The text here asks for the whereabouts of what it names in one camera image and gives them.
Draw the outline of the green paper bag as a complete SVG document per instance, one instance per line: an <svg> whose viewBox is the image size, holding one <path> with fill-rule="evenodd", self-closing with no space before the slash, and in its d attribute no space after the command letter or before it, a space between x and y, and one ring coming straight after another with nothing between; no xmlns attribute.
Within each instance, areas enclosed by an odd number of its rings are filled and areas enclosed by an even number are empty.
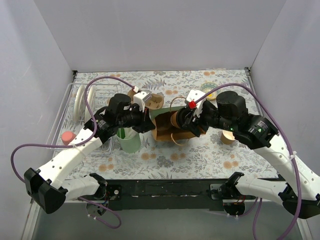
<svg viewBox="0 0 320 240"><path fill-rule="evenodd" d="M155 129L151 131L152 137L158 142L173 142L176 145L183 146L184 143L178 143L180 140L189 140L196 136L188 130L178 127L178 122L172 120L177 116L183 106L174 106L167 108L153 109L150 111L150 118L155 125Z"/></svg>

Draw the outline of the brown paper coffee cup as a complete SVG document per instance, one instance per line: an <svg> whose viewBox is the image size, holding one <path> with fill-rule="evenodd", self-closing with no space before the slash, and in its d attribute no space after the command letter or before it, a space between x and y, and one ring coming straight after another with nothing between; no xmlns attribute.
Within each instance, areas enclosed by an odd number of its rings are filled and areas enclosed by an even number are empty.
<svg viewBox="0 0 320 240"><path fill-rule="evenodd" d="M183 119L182 119L182 115L181 115L181 111L176 111L174 114L172 114L172 116L170 117L170 122L171 124L177 128L177 129L181 129L183 126Z"/></svg>

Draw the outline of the black coffee cup lid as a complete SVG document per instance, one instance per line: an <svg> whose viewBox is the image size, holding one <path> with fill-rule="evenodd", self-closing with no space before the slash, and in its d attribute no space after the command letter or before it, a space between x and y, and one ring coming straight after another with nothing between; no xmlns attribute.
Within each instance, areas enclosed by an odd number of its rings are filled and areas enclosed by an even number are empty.
<svg viewBox="0 0 320 240"><path fill-rule="evenodd" d="M180 129L183 129L183 125L186 121L186 115L189 113L189 111L186 108L181 108L179 111L176 112L176 124Z"/></svg>

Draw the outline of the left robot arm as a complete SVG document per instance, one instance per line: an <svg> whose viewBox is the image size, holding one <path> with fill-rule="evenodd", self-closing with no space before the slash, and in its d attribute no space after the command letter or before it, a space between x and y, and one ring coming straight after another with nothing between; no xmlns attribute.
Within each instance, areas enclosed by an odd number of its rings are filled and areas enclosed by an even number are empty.
<svg viewBox="0 0 320 240"><path fill-rule="evenodd" d="M59 154L39 169L29 168L24 173L28 195L47 213L57 211L66 200L82 196L103 199L107 181L96 173L68 180L70 172L91 152L101 147L119 128L132 128L137 133L155 129L147 101L151 93L140 91L133 97L117 93L108 106L96 111L78 135Z"/></svg>

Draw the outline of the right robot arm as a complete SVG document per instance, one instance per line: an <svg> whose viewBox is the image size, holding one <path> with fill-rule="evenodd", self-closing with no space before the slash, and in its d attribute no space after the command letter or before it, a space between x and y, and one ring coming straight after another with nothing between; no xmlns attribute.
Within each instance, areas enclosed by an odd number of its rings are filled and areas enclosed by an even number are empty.
<svg viewBox="0 0 320 240"><path fill-rule="evenodd" d="M206 99L195 103L195 97L203 96L202 91L190 91L187 105L176 115L177 125L196 137L208 128L230 131L238 142L263 157L284 178L284 181L268 181L235 172L213 193L224 199L263 198L282 205L291 214L296 212L301 193L299 218L319 215L320 177L289 152L278 129L267 118L249 113L245 99L234 91L220 93L216 105Z"/></svg>

